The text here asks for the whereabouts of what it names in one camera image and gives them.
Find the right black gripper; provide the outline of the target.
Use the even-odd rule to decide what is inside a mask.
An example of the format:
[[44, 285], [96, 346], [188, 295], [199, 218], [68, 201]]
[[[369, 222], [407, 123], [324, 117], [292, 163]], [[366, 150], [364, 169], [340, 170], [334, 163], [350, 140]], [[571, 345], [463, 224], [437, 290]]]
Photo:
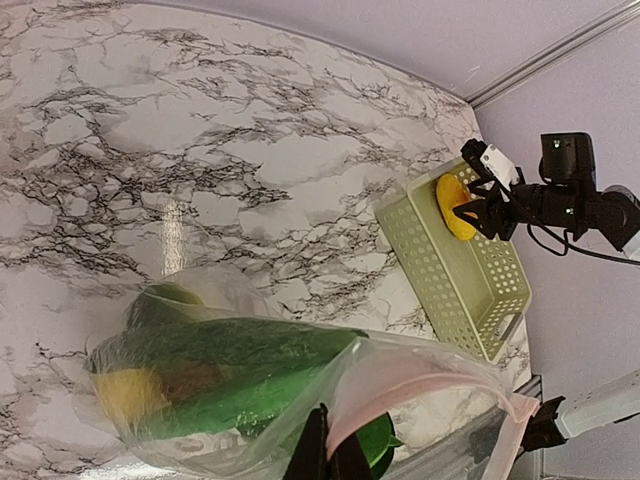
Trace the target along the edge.
[[[481, 198], [498, 194], [495, 179], [478, 178], [467, 187]], [[575, 240], [590, 229], [608, 240], [628, 238], [628, 189], [619, 185], [602, 192], [570, 185], [514, 185], [498, 194], [494, 204], [476, 199], [454, 207], [453, 213], [487, 239], [508, 240], [520, 223], [563, 228]]]

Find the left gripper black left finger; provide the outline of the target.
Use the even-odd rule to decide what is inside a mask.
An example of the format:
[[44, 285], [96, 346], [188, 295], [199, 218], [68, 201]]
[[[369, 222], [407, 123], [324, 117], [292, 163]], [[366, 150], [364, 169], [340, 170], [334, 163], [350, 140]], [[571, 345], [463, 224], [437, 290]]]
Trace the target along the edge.
[[328, 460], [328, 409], [324, 404], [311, 410], [284, 474], [284, 480], [326, 480]]

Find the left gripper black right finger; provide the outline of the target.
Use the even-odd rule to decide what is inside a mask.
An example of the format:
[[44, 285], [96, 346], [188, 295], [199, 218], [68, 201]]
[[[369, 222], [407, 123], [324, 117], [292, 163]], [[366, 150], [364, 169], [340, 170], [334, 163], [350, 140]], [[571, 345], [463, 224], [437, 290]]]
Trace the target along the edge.
[[345, 439], [329, 461], [332, 480], [374, 480], [371, 468], [355, 433]]

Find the green white bok choy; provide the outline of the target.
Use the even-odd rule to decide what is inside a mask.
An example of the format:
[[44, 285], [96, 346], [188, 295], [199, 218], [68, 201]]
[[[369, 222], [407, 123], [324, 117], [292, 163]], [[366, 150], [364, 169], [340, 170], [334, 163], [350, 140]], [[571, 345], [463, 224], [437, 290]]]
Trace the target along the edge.
[[215, 364], [226, 380], [131, 424], [110, 421], [97, 397], [107, 421], [142, 461], [212, 479], [281, 478], [328, 385], [328, 366], [364, 335], [273, 318], [248, 300], [228, 308], [175, 282], [148, 286], [125, 317], [85, 361], [96, 397], [93, 378], [124, 369], [160, 377], [183, 362]]

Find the clear zip top bag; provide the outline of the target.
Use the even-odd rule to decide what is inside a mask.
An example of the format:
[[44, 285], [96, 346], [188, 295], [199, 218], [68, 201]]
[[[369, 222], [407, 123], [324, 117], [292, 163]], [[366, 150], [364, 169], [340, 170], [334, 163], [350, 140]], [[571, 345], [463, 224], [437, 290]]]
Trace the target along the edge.
[[505, 479], [538, 399], [446, 343], [285, 320], [240, 272], [145, 286], [86, 358], [78, 417], [142, 461], [208, 479], [280, 479], [302, 457], [346, 465], [357, 440], [376, 479]]

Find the brown bread bun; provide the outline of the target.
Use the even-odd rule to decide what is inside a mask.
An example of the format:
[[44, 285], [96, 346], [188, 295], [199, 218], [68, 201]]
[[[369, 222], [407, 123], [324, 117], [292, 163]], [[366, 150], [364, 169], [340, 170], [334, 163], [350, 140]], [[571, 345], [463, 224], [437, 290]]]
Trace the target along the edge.
[[206, 393], [226, 380], [224, 367], [183, 362], [160, 373], [161, 391], [171, 403], [182, 403]]

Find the yellow lemon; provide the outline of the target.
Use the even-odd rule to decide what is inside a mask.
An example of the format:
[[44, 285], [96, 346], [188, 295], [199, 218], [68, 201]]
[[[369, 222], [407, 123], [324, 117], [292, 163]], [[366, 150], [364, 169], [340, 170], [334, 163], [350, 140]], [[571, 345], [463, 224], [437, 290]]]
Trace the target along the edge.
[[138, 423], [170, 404], [159, 375], [150, 369], [124, 369], [93, 378], [97, 397], [113, 423]]

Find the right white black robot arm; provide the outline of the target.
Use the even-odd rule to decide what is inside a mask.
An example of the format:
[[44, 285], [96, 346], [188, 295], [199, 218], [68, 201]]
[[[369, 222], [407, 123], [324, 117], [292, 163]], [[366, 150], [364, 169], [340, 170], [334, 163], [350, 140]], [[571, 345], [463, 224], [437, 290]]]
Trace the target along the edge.
[[535, 227], [568, 252], [637, 266], [639, 264], [639, 198], [614, 185], [599, 191], [589, 134], [549, 133], [541, 136], [540, 184], [528, 183], [496, 146], [477, 139], [461, 149], [463, 160], [476, 173], [469, 191], [476, 199], [453, 208], [457, 218], [484, 237], [508, 241], [524, 225], [534, 238]]

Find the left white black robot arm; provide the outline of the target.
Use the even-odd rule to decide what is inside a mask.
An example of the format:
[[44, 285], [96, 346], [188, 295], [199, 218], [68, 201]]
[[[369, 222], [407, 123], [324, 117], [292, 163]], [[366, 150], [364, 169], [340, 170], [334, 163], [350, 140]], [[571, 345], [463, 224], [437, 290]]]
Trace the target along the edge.
[[[558, 396], [541, 404], [528, 420], [516, 456], [563, 445], [590, 430], [622, 423], [639, 415], [639, 372], [613, 380], [572, 401]], [[355, 434], [347, 437], [333, 454], [328, 453], [330, 433], [328, 409], [324, 404], [311, 410], [287, 466], [286, 479], [380, 479], [389, 466], [385, 452], [376, 465], [365, 458], [362, 442]]]

